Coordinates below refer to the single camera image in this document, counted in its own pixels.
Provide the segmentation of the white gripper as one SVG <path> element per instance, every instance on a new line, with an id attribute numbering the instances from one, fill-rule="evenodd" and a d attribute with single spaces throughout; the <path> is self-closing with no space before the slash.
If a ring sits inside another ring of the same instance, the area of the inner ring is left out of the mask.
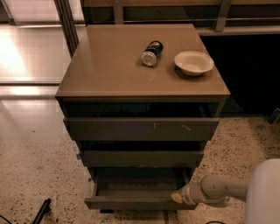
<path id="1" fill-rule="evenodd" d="M 207 201 L 199 182 L 185 185 L 181 191 L 177 190 L 173 192 L 171 199 L 179 204 L 185 202 L 187 205 L 197 205 Z"/>

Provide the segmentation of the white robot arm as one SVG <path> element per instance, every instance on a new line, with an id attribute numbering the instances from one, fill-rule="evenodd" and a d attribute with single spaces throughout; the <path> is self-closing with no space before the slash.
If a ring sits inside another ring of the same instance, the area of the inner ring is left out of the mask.
<path id="1" fill-rule="evenodd" d="M 173 192 L 171 198 L 179 204 L 210 207 L 226 207 L 234 198 L 246 203 L 244 224 L 280 224 L 280 159 L 261 162 L 249 180 L 206 175 Z"/>

